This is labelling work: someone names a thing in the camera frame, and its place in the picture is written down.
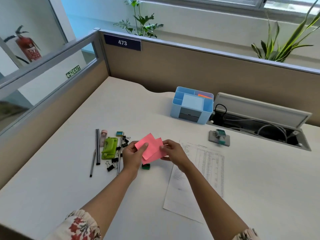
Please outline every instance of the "sleeve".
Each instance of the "sleeve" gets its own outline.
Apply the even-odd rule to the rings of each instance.
[[[45,240],[100,240],[100,228],[84,210],[69,214]]]
[[[258,234],[252,228],[244,230],[242,233],[236,235],[232,240],[260,240]]]

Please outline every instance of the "small blue and yellow box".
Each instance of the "small blue and yellow box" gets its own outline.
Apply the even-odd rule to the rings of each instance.
[[[204,125],[214,110],[214,95],[194,89],[177,87],[170,116]]]

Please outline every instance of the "red fire extinguisher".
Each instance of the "red fire extinguisher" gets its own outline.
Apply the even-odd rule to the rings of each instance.
[[[23,26],[21,25],[16,30],[16,35],[18,36],[18,39],[16,39],[17,45],[22,50],[22,52],[26,55],[26,57],[30,62],[40,59],[41,55],[38,51],[38,49],[40,50],[40,48],[35,44],[35,42],[31,38],[24,37],[21,35],[22,33],[28,33],[26,31],[21,32],[22,27]]]

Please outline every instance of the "pink paper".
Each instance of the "pink paper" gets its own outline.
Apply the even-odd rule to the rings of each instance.
[[[142,154],[142,157],[144,158],[144,160],[149,159],[155,152],[159,150],[158,143],[151,133],[143,137],[140,141],[134,144],[134,146],[136,147],[136,149],[139,149],[146,142],[149,143],[149,145],[148,145],[148,148]]]
[[[163,151],[160,151],[160,146],[163,146],[162,139],[158,138],[155,140],[156,141],[156,146],[158,147],[158,150],[147,160],[142,159],[142,164],[147,164],[150,162],[153,162],[161,157],[165,157],[167,154]]]

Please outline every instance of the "green exit sign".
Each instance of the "green exit sign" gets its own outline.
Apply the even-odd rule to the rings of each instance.
[[[69,71],[69,72],[67,72],[66,73],[66,77],[67,78],[70,78],[70,77],[72,77],[74,74],[76,74],[78,71],[80,71],[81,70],[81,68],[80,68],[80,66],[79,65],[77,65],[75,68],[73,68],[71,71]]]

